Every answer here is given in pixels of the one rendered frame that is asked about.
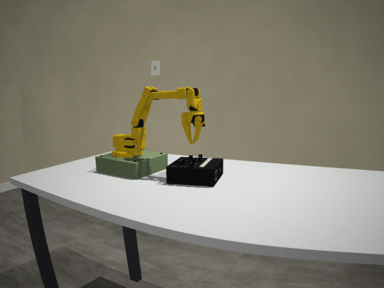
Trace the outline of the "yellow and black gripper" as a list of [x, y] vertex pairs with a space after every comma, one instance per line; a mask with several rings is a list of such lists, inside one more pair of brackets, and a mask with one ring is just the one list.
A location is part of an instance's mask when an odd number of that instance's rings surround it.
[[204, 113], [198, 113], [197, 111], [189, 111], [187, 113], [182, 113], [182, 126], [187, 135], [188, 141], [192, 144], [191, 141], [191, 125], [189, 123], [193, 123], [195, 127], [195, 133], [193, 138], [193, 144], [199, 138], [199, 134], [202, 127], [205, 127], [205, 117]]

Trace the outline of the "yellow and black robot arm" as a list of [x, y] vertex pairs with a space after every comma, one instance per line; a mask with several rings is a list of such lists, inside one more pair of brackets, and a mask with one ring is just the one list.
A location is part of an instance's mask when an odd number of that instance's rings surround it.
[[[200, 91], [197, 88], [178, 88], [177, 91], [158, 92], [157, 88], [152, 86], [145, 87], [142, 97], [136, 107], [131, 125], [131, 134], [119, 134], [114, 136], [115, 151], [112, 156], [117, 158], [133, 158], [133, 155], [143, 155], [145, 149], [146, 122], [148, 113], [153, 100], [164, 98], [187, 99], [187, 108], [190, 111], [202, 111], [202, 99]], [[137, 140], [137, 147], [136, 145]], [[126, 148], [126, 150], [125, 150]], [[135, 151], [135, 152], [134, 152]]]

